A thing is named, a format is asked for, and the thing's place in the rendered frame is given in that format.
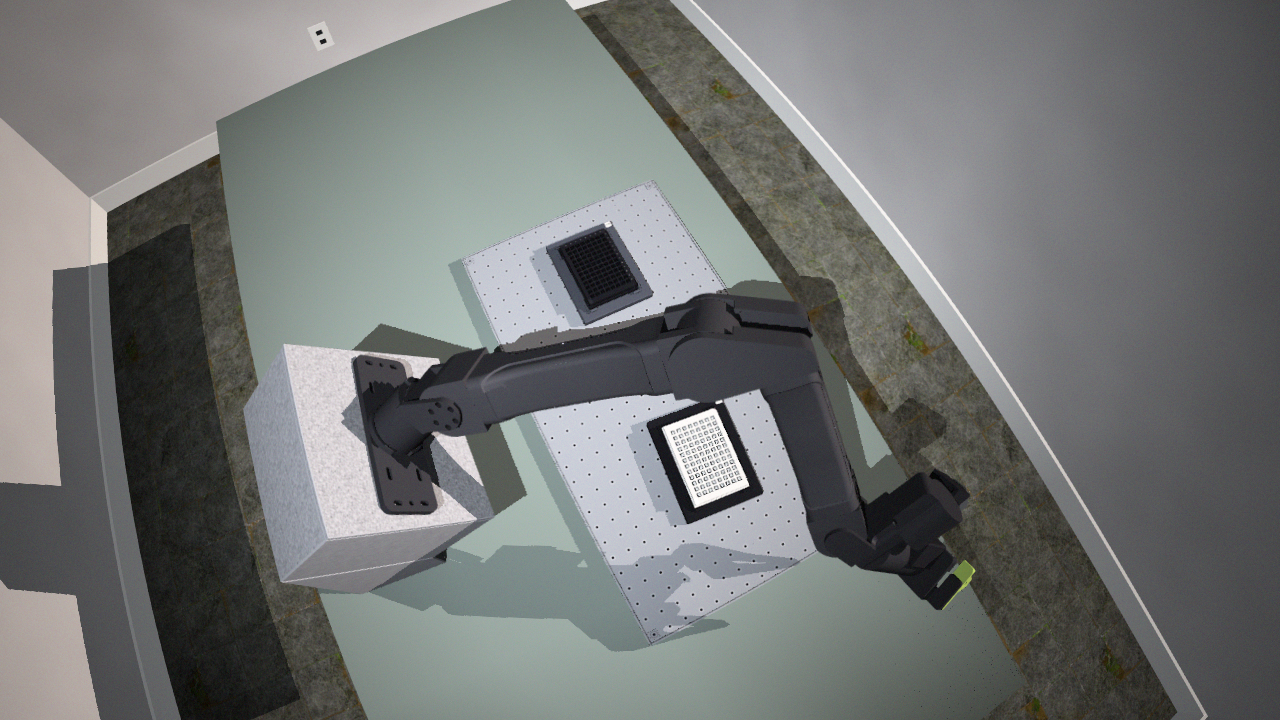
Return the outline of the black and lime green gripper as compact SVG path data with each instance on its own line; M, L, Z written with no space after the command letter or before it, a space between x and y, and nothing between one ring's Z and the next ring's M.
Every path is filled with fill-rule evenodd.
M931 569L922 569L909 566L913 560L913 555L914 550L911 548L908 562L899 571L893 571L891 574L899 574L902 582L905 582L920 600L927 600L936 610L943 610L948 602L954 600L954 596L957 594L960 589L963 591L969 582L972 582L970 577L975 571L975 569L972 568L966 560L963 560L954 574L950 574L938 588L937 583L942 577L945 577L946 571L951 571L957 562L957 559L945 550Z

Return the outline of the white well plate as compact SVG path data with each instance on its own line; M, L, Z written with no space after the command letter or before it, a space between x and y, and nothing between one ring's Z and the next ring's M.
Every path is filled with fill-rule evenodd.
M694 509L749 487L716 407L663 427L662 430Z

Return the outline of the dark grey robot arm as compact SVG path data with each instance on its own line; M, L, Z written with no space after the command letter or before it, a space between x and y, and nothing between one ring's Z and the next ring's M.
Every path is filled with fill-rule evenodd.
M474 436L524 414L604 398L673 393L710 404L760 389L815 548L883 573L899 571L913 548L909 566L931 569L946 550L940 536L963 521L970 495L934 469L867 503L812 336L803 304L699 293L620 331L515 352L454 354L420 379L407 378L399 361L358 355L355 380L381 511L436 510L422 448L433 432Z

